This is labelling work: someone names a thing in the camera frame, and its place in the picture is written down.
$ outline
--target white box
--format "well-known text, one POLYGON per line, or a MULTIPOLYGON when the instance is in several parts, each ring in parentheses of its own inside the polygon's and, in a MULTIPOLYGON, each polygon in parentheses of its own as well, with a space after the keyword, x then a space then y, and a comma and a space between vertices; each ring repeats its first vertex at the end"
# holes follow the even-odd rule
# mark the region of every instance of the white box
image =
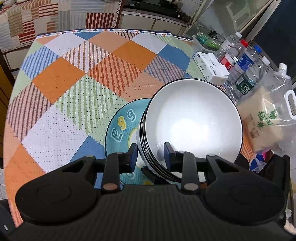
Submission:
POLYGON ((214 54, 196 52, 193 55, 193 58, 200 68, 200 71, 204 75, 206 81, 214 85, 222 85, 228 79, 228 70, 224 65, 218 62, 214 54))

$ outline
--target white plastic handle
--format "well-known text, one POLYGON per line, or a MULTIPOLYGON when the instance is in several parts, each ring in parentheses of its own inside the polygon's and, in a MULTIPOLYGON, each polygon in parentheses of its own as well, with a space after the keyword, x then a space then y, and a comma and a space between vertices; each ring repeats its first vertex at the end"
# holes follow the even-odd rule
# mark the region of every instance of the white plastic handle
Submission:
POLYGON ((295 92, 294 92, 293 90, 288 90, 288 91, 286 92, 286 94, 285 94, 285 100, 286 100, 286 104, 287 104, 288 111, 289 111, 289 115, 290 115, 291 119, 296 120, 296 115, 293 115, 293 114, 292 114, 292 111, 291 111, 290 103, 289 103, 289 100, 288 100, 289 95, 292 95, 293 100, 294 100, 294 105, 296 105, 296 96, 295 96, 295 92))

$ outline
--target table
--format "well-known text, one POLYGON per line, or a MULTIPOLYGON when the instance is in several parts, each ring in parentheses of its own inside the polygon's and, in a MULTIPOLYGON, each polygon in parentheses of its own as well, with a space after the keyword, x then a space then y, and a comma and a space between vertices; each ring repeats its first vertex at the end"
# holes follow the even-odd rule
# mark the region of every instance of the table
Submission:
MULTIPOLYGON (((152 97, 174 79, 204 79, 191 43, 171 33, 125 29, 37 36, 16 79, 4 132, 6 190, 16 226, 22 223, 17 190, 70 160, 90 153, 104 158, 106 129, 123 105, 152 97)), ((242 153, 254 157, 246 140, 242 153)))

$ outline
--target white bottle cap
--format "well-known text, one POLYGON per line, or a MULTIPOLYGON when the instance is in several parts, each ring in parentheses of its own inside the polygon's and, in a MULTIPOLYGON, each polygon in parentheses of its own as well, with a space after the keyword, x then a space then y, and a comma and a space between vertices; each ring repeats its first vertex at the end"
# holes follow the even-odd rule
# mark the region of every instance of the white bottle cap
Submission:
POLYGON ((283 63, 279 64, 279 70, 284 71, 285 73, 287 73, 287 66, 283 63))
POLYGON ((238 31, 235 32, 235 35, 238 36, 240 39, 242 38, 242 35, 238 31))
POLYGON ((269 60, 268 60, 266 57, 263 57, 261 60, 262 60, 262 62, 263 62, 265 65, 269 65, 269 64, 270 64, 269 60))

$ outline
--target blue bottle cap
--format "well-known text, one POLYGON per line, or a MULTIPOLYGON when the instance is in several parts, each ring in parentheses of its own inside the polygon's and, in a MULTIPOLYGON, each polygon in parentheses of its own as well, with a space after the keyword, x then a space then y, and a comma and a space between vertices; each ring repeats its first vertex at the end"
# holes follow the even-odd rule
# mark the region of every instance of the blue bottle cap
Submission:
POLYGON ((261 52, 262 52, 262 49, 261 49, 258 45, 255 45, 255 46, 254 46, 254 49, 255 49, 258 53, 261 53, 261 52))

